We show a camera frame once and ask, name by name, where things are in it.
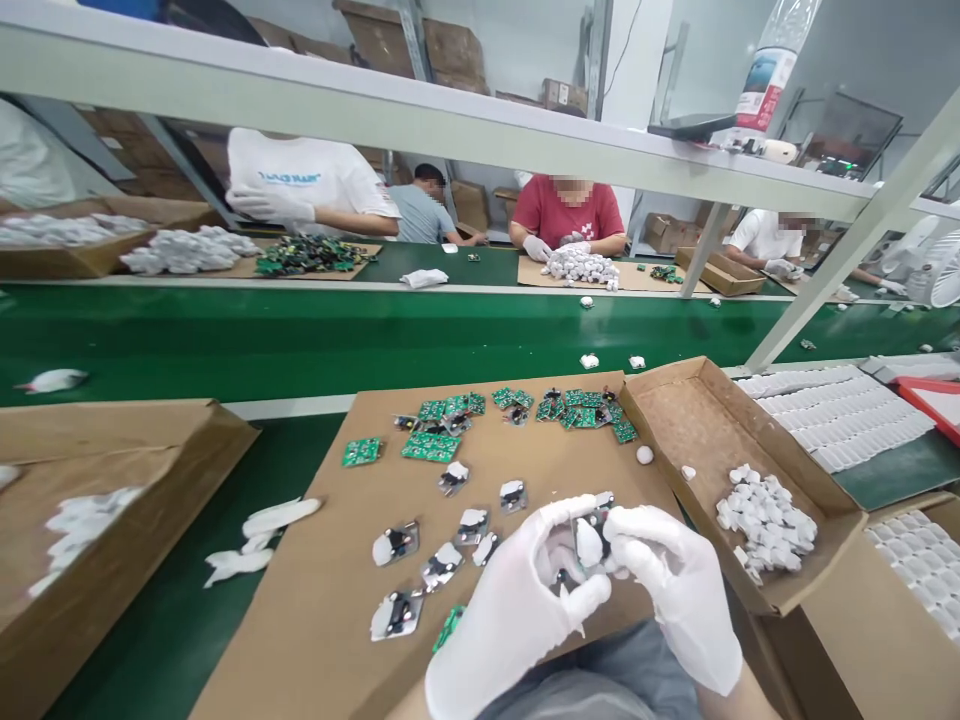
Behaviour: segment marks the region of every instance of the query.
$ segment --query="black device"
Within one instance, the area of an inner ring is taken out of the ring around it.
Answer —
[[[700,113],[683,115],[667,120],[665,125],[650,125],[647,132],[673,140],[686,142],[709,142],[715,132],[732,128],[737,123],[736,115]]]

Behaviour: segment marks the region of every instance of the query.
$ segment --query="red t-shirt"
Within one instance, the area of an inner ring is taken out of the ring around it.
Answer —
[[[613,188],[593,184],[583,205],[570,207],[557,195],[548,175],[534,175],[520,191],[513,222],[523,225],[552,249],[560,238],[578,232],[586,240],[601,240],[623,232],[623,219]]]

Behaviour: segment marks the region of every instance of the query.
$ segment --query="gray pants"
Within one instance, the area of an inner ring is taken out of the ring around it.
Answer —
[[[613,708],[610,717],[701,717],[693,681],[667,647],[660,626],[650,619],[533,668],[478,720],[562,716],[548,706],[578,716],[575,706],[600,694],[608,700],[620,696],[604,706]],[[583,716],[595,716],[582,709]]]

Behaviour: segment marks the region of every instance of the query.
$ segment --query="red tray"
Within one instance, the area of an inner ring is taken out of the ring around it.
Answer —
[[[960,395],[960,383],[914,377],[898,377],[897,383],[899,383],[900,395],[903,399],[933,418],[937,423],[937,429],[950,438],[954,445],[960,447],[960,430],[958,430],[955,425],[952,425],[943,415],[934,410],[933,407],[917,395],[916,392],[917,390],[931,390],[946,395]]]

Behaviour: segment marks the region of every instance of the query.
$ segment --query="plastic bottle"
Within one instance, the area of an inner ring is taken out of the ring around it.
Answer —
[[[747,73],[729,144],[744,147],[750,140],[762,144],[819,9],[820,0],[777,0]]]

